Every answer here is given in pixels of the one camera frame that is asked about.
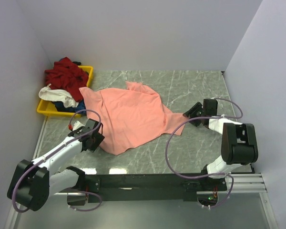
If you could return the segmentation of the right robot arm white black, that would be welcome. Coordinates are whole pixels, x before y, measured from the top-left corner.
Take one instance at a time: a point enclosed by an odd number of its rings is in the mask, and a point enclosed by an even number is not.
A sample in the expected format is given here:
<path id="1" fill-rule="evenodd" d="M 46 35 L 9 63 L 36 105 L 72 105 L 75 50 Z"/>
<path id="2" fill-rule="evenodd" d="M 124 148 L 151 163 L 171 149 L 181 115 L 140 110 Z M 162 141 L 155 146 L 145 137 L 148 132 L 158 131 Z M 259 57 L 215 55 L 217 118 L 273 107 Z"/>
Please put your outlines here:
<path id="1" fill-rule="evenodd" d="M 235 122 L 232 118 L 217 113 L 218 99 L 204 99 L 197 102 L 183 116 L 191 119 L 194 126 L 205 128 L 222 135 L 221 154 L 202 170 L 200 186 L 211 190 L 220 179 L 236 168 L 254 163 L 258 159 L 258 147 L 253 124 Z"/>

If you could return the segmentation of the blue t shirt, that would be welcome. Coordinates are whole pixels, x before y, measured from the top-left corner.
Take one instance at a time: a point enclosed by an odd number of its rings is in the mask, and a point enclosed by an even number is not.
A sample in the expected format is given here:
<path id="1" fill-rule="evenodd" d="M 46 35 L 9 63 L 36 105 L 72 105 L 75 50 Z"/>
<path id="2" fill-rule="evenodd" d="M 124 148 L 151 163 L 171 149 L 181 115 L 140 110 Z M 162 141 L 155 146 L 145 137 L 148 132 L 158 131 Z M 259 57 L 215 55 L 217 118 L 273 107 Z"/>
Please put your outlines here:
<path id="1" fill-rule="evenodd" d="M 86 109 L 84 101 L 80 101 L 76 107 L 64 107 L 63 102 L 52 102 L 58 112 L 75 113 L 77 111 Z"/>

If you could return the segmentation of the white t shirt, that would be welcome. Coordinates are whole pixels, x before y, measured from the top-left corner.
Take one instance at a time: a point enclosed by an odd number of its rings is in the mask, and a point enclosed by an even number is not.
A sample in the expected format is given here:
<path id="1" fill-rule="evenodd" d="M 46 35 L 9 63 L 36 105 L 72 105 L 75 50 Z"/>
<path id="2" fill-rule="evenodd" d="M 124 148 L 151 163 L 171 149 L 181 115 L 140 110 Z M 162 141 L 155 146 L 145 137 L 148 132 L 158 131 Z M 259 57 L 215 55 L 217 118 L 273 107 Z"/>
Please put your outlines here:
<path id="1" fill-rule="evenodd" d="M 50 102 L 62 102 L 65 108 L 75 108 L 79 105 L 69 92 L 62 89 L 51 89 L 50 86 L 51 84 L 48 84 L 40 89 L 40 99 Z"/>

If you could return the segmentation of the black base beam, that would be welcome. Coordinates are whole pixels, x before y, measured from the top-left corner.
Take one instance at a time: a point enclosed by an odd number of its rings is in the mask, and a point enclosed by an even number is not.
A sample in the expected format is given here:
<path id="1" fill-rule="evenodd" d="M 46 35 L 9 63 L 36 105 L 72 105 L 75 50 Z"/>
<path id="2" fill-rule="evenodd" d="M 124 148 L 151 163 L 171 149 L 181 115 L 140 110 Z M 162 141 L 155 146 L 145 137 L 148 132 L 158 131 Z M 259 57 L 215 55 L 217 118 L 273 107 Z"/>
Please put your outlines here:
<path id="1" fill-rule="evenodd" d="M 82 191 L 96 193 L 103 201 L 197 201 L 199 191 L 227 191 L 223 178 L 185 179 L 176 174 L 86 175 Z"/>

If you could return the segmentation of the red t shirt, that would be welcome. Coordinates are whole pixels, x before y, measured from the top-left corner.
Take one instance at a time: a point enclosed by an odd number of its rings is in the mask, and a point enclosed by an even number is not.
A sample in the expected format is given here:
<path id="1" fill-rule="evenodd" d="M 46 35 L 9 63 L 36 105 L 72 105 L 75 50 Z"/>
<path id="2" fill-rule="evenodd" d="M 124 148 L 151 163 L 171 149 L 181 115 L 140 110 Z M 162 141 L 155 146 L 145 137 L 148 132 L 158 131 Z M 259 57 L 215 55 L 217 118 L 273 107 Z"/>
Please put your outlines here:
<path id="1" fill-rule="evenodd" d="M 68 57 L 55 62 L 52 69 L 45 70 L 45 83 L 52 90 L 65 90 L 69 92 L 76 102 L 80 102 L 83 96 L 79 88 L 85 87 L 89 75 Z"/>

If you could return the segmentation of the pink t shirt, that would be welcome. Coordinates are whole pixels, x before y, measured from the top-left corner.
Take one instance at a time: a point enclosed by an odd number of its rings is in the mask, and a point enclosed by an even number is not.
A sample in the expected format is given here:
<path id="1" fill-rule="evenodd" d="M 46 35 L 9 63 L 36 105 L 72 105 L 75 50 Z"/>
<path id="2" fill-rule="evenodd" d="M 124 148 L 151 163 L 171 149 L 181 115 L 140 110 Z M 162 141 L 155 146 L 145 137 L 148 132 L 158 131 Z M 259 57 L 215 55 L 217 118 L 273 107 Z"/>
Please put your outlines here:
<path id="1" fill-rule="evenodd" d="M 87 117 L 103 124 L 100 147 L 116 156 L 162 134 L 181 135 L 183 128 L 179 125 L 187 120 L 182 113 L 169 110 L 160 95 L 142 83 L 126 82 L 126 89 L 79 90 L 88 109 Z"/>

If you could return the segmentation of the yellow plastic bin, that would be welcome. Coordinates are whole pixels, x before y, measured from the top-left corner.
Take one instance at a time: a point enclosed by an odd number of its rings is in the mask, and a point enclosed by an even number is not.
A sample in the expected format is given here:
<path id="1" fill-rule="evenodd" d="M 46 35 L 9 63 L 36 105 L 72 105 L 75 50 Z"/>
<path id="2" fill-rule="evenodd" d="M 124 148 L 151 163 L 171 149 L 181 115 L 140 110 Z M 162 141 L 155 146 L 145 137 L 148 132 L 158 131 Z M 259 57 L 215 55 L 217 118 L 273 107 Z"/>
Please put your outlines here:
<path id="1" fill-rule="evenodd" d="M 88 73 L 89 78 L 88 78 L 86 86 L 90 87 L 91 82 L 93 80 L 93 67 L 81 65 L 79 66 L 79 68 L 81 68 L 83 71 Z M 57 111 L 57 109 L 55 108 L 55 105 L 52 102 L 45 101 L 45 100 L 40 100 L 36 111 L 37 113 L 45 115 L 47 117 L 51 117 L 51 116 L 72 117 L 72 115 L 74 115 L 74 113 L 71 113 L 71 112 Z"/>

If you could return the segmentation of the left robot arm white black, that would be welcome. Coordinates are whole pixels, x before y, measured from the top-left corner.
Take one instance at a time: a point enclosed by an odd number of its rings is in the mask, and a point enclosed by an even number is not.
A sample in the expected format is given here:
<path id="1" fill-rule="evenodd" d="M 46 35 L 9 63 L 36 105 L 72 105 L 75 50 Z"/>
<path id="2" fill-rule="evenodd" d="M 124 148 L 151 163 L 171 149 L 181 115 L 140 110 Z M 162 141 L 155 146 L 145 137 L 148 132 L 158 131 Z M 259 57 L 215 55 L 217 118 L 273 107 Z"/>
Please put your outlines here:
<path id="1" fill-rule="evenodd" d="M 83 151 L 94 151 L 103 141 L 103 124 L 88 119 L 86 125 L 65 137 L 55 148 L 32 161 L 20 161 L 14 171 L 7 197 L 19 213 L 37 211 L 47 199 L 65 189 L 90 195 L 85 172 L 70 166 L 59 172 L 58 169 L 69 159 Z"/>

